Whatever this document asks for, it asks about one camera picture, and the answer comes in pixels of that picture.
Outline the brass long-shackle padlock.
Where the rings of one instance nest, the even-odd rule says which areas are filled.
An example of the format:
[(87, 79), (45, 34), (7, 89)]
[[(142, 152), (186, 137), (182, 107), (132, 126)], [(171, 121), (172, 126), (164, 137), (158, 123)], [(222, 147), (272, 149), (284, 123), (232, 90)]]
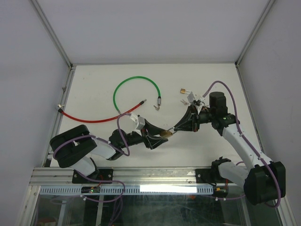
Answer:
[(187, 89), (181, 89), (180, 90), (180, 93), (181, 94), (187, 94), (187, 95), (189, 95), (190, 93), (192, 93), (190, 90), (187, 90)]

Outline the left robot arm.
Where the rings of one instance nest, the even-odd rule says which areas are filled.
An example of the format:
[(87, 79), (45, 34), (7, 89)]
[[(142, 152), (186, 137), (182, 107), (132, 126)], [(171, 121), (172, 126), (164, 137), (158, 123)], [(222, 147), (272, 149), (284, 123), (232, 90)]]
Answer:
[(132, 115), (130, 118), (135, 123), (134, 131), (126, 133), (118, 125), (108, 140), (92, 135), (86, 125), (79, 125), (53, 137), (49, 143), (53, 158), (60, 168), (72, 168), (81, 173), (87, 182), (93, 183), (100, 179), (100, 173), (88, 154), (114, 161), (123, 155), (129, 155), (123, 151), (124, 148), (129, 150), (131, 146), (144, 144), (146, 148), (153, 150), (168, 141), (163, 136), (166, 130), (150, 124), (139, 115)]

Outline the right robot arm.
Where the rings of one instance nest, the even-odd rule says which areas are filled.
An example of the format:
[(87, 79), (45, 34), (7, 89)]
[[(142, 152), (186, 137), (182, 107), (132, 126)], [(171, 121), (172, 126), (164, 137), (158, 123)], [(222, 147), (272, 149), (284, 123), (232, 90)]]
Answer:
[(228, 112), (224, 93), (210, 93), (208, 107), (203, 97), (196, 99), (189, 93), (187, 99), (187, 111), (173, 127), (174, 131), (197, 132), (201, 124), (210, 123), (245, 164), (242, 168), (230, 159), (220, 157), (212, 162), (209, 175), (202, 180), (206, 183), (230, 180), (244, 190), (247, 200), (253, 205), (272, 200), (280, 202), (285, 197), (285, 166), (272, 161), (247, 139), (236, 115)]

